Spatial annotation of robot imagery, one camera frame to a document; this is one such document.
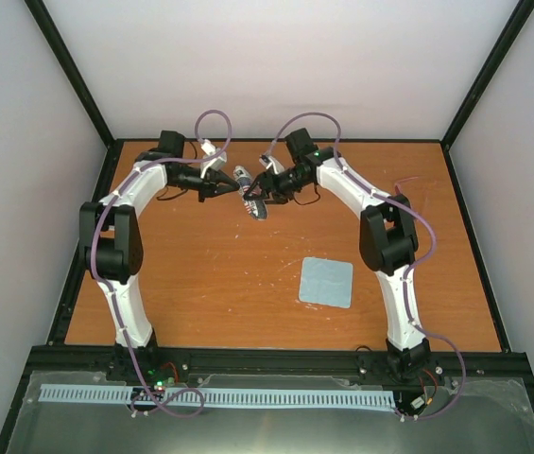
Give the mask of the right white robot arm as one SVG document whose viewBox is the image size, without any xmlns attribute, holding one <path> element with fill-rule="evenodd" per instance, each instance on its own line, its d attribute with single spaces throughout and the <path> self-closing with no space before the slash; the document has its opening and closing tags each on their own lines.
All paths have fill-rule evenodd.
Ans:
<svg viewBox="0 0 534 454">
<path fill-rule="evenodd" d="M 419 240 L 408 198 L 369 183 L 336 148 L 319 148 L 306 129 L 288 134 L 285 144 L 293 165 L 285 168 L 271 150 L 262 154 L 265 171 L 245 190 L 244 199 L 285 204 L 313 184 L 332 193 L 357 216 L 360 256 L 378 279 L 387 314 L 388 372 L 398 381 L 407 381 L 431 354 L 414 288 Z"/>
</svg>

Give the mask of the flag print glasses case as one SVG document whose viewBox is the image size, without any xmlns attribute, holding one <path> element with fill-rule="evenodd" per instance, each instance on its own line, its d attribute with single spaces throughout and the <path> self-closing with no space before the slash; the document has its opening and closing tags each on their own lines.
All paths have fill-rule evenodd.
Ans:
<svg viewBox="0 0 534 454">
<path fill-rule="evenodd" d="M 256 189 L 250 190 L 250 186 L 253 183 L 250 173 L 243 166 L 236 166 L 233 170 L 233 177 L 239 184 L 238 193 L 250 217 L 254 220 L 266 220 L 266 204 L 257 199 L 260 191 Z"/>
</svg>

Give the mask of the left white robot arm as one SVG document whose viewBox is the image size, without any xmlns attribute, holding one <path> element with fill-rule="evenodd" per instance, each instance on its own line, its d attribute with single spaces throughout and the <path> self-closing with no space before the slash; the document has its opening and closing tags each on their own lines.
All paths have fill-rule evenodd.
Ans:
<svg viewBox="0 0 534 454">
<path fill-rule="evenodd" d="M 200 139 L 198 145 L 203 155 L 185 159 L 185 137 L 163 131 L 158 146 L 141 152 L 112 192 L 99 201 L 83 203 L 79 210 L 79 258 L 104 293 L 115 342 L 132 352 L 129 371 L 144 381 L 160 372 L 161 358 L 147 348 L 155 335 L 139 286 L 144 248 L 138 218 L 168 187 L 195 191 L 199 201 L 239 188 L 222 171 L 227 147 L 218 147 L 208 139 Z"/>
</svg>

